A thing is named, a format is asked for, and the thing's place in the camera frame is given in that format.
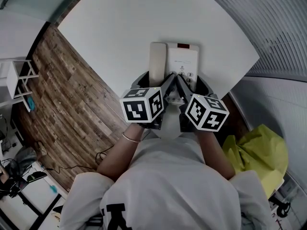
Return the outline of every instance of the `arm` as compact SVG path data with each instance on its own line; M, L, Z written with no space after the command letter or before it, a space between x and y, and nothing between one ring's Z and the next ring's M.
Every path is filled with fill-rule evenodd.
M140 141L144 128L131 124L124 135L132 140ZM138 143L121 137L97 168L97 172L116 181L129 167Z
M5 168L0 164L0 173L3 173L0 176L0 181L4 184L9 179L9 174L6 172Z
M196 131L201 152L206 165L216 170L225 179L230 180L236 174L213 132Z

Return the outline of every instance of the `floor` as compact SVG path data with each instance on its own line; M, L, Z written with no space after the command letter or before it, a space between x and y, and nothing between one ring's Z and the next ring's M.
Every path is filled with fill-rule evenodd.
M57 26L80 0L75 0L44 33L33 53L33 66L39 74L28 86L33 91L35 110L28 113L24 105L13 106L13 119L32 146L42 141L48 155L40 162L46 168L82 165L96 168L95 156L110 148L127 127L117 96L86 64L58 31ZM248 129L229 95L223 98L230 115L216 133L220 142L228 135L242 137ZM85 168L50 171L66 190L74 177Z

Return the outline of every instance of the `black print on shirt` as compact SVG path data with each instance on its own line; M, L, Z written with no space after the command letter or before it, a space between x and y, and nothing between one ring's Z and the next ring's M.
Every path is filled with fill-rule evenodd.
M125 211L124 204L107 205L106 210L107 212L111 212L111 220L107 230L117 230L118 227L122 230L132 230L132 228L127 227L126 220L122 215L122 211Z

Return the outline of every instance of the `desk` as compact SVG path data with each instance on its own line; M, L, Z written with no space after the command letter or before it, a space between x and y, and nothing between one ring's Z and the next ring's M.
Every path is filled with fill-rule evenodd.
M219 98L259 59L214 0L81 0L59 30L118 96L148 70L153 41L198 45L199 75ZM168 123L178 120L176 107L168 112Z

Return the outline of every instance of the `chair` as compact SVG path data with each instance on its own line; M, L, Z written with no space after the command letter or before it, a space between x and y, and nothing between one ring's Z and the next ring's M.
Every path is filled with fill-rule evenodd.
M26 62L28 64L30 69L26 76L19 76L17 69L16 69L16 65L15 65L17 62L20 62L20 63ZM6 79L6 85L8 87L9 94L11 97L11 100L0 103L0 107L8 105L8 104L15 104L15 103L23 102L25 107L27 108L27 111L30 112L31 111L30 107L24 98L25 95L32 94L32 91L30 91L27 86L27 82L28 82L28 79L30 78L39 77L39 75L34 72L34 69L31 65L31 60L11 59L11 60L0 61L0 63L9 63L9 70L8 70L7 77L5 79ZM22 92L21 89L17 87L19 80L22 81L24 88L25 88L25 92Z

